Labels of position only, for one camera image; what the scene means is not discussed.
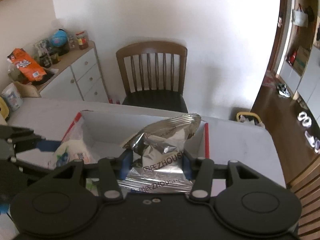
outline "silver snack bag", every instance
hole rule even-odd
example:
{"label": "silver snack bag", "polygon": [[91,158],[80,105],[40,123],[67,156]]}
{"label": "silver snack bag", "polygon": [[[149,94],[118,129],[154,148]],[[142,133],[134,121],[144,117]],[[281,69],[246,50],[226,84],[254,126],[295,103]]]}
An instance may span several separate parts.
{"label": "silver snack bag", "polygon": [[141,192],[190,192],[192,183],[183,174],[182,153],[200,122],[198,114],[185,114],[150,124],[134,135],[124,148],[141,158],[119,185]]}

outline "wooden floor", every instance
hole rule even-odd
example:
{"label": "wooden floor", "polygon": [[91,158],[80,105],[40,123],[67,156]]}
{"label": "wooden floor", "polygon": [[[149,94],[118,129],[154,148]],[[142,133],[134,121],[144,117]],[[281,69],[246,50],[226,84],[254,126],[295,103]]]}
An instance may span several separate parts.
{"label": "wooden floor", "polygon": [[269,131],[276,146],[285,182],[297,176],[317,155],[304,136],[305,130],[320,138],[320,130],[312,117],[311,128],[304,128],[297,120],[304,111],[291,98],[280,97],[277,90],[261,87],[252,112],[258,114]]}

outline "screw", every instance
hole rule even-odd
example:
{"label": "screw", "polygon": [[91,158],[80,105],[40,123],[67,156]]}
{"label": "screw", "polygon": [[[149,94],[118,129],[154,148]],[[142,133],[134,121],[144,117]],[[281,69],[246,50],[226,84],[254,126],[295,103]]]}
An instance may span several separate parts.
{"label": "screw", "polygon": [[153,198],[152,202],[153,203],[159,203],[159,202],[161,202],[161,199],[160,198]]}
{"label": "screw", "polygon": [[104,196],[106,198],[114,199],[114,198],[120,197],[120,193],[116,190],[108,190],[104,193]]}
{"label": "screw", "polygon": [[192,195],[195,198],[205,198],[205,197],[207,197],[208,193],[205,190],[198,189],[198,190],[193,191]]}
{"label": "screw", "polygon": [[150,205],[152,203],[152,201],[149,199],[145,199],[144,201],[142,201],[142,203],[146,204],[146,205]]}

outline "hanging bag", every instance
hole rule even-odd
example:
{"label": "hanging bag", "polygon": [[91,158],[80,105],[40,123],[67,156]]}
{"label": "hanging bag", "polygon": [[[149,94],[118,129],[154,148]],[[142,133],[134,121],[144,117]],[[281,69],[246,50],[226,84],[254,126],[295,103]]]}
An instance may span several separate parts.
{"label": "hanging bag", "polygon": [[308,14],[303,12],[300,4],[297,10],[293,10],[293,24],[300,27],[308,27]]}

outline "wooden chair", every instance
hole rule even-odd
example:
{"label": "wooden chair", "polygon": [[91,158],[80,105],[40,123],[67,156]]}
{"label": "wooden chair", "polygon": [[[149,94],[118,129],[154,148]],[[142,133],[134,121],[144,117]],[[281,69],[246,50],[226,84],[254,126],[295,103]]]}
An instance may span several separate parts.
{"label": "wooden chair", "polygon": [[302,240],[320,239],[319,178],[320,155],[287,185],[297,195],[302,204],[298,231]]}
{"label": "wooden chair", "polygon": [[[148,108],[164,109],[170,111],[177,111],[187,113],[187,106],[182,97],[183,86],[186,72],[186,62],[187,62],[187,48],[182,45],[167,42],[167,41],[147,41],[139,42],[129,46],[126,46],[117,51],[116,57],[118,60],[118,65],[122,77],[122,82],[124,85],[124,90],[126,93],[126,98],[123,105],[130,106],[141,106]],[[162,55],[162,73],[159,73],[159,53]],[[147,54],[146,66],[147,66],[147,78],[148,78],[148,89],[145,89],[145,72],[143,68],[142,55]],[[170,90],[167,90],[167,56],[166,54],[171,54],[170,61]],[[179,80],[178,80],[178,91],[174,91],[174,55],[180,56],[179,63]],[[139,59],[139,76],[140,84],[137,83],[136,69],[134,65],[134,56]],[[130,57],[131,61],[131,72],[133,79],[134,92],[131,91],[129,79],[127,75],[125,58]],[[151,71],[151,60],[155,59],[155,79],[152,78]]]}

